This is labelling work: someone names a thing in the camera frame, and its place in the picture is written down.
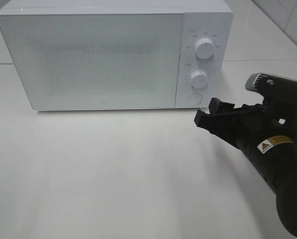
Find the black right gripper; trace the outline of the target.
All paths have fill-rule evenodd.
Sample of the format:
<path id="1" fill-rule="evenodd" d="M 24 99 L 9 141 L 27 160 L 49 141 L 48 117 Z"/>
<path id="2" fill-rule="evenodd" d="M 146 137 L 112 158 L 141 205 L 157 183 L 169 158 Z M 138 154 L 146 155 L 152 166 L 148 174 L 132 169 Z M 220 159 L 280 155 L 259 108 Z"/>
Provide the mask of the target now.
<path id="1" fill-rule="evenodd" d="M 297 108 L 235 104 L 212 98 L 209 113 L 197 110 L 194 122 L 227 143 L 235 143 L 251 162 L 297 154 Z"/>

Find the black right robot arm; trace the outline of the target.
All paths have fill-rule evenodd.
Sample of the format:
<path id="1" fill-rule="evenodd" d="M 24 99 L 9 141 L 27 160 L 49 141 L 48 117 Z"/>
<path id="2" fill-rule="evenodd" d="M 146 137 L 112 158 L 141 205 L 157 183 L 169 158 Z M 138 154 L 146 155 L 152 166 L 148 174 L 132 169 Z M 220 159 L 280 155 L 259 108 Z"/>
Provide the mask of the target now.
<path id="1" fill-rule="evenodd" d="M 213 98 L 209 112 L 196 112 L 197 127 L 240 150 L 276 195 L 286 230 L 297 237 L 297 140 L 290 129 L 268 117 L 269 107 L 242 105 Z"/>

